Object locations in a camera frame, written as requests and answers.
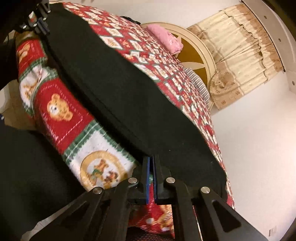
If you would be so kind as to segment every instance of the electrical outlet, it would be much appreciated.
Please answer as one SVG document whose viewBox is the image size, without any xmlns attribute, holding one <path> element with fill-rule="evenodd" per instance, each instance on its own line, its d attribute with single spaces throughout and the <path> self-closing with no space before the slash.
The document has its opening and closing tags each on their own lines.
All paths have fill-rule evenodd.
<svg viewBox="0 0 296 241">
<path fill-rule="evenodd" d="M 276 226 L 269 230 L 269 237 L 276 233 Z"/>
</svg>

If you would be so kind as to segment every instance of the bedspread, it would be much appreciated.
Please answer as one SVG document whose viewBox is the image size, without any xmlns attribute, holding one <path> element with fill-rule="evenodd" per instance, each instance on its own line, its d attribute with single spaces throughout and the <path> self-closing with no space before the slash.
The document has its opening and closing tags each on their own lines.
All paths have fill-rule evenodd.
<svg viewBox="0 0 296 241">
<path fill-rule="evenodd" d="M 155 82 L 169 101 L 198 128 L 225 170 L 210 113 L 181 63 L 137 24 L 94 7 L 64 3 L 64 8 L 87 21 L 106 45 Z M 30 32 L 20 34 L 17 56 L 20 95 L 27 114 L 84 188 L 88 191 L 95 186 L 106 189 L 130 177 L 139 163 L 75 99 L 57 71 L 47 66 L 47 56 L 39 38 Z M 228 178 L 226 191 L 227 203 L 234 208 Z M 150 232 L 173 232 L 171 207 L 154 204 L 152 185 L 149 204 L 133 213 L 130 225 Z"/>
</svg>

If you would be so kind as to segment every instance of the silver bolt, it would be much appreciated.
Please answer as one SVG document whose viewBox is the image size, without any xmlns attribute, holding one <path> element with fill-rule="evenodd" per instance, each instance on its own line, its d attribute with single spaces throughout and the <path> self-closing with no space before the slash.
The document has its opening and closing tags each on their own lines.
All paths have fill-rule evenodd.
<svg viewBox="0 0 296 241">
<path fill-rule="evenodd" d="M 128 179 L 128 182 L 129 182 L 130 184 L 135 184 L 137 181 L 138 181 L 138 179 L 136 179 L 135 177 L 130 177 L 130 178 Z"/>
<path fill-rule="evenodd" d="M 206 194 L 210 193 L 210 191 L 211 191 L 208 187 L 202 187 L 200 190 Z"/>
<path fill-rule="evenodd" d="M 94 188 L 93 189 L 93 193 L 94 194 L 101 194 L 103 192 L 103 189 L 100 187 Z"/>
<path fill-rule="evenodd" d="M 174 183 L 175 181 L 176 181 L 176 179 L 173 178 L 173 177 L 168 177 L 168 178 L 166 179 L 166 182 L 167 182 L 167 183 Z"/>
</svg>

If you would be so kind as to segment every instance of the beige curtain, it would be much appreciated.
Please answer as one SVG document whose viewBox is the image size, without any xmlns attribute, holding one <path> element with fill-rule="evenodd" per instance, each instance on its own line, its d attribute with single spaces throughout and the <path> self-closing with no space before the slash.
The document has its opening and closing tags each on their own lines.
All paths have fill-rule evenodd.
<svg viewBox="0 0 296 241">
<path fill-rule="evenodd" d="M 218 109 L 240 99 L 283 69 L 267 32 L 244 4 L 226 8 L 188 30 L 204 42 L 217 65 L 210 94 Z"/>
</svg>

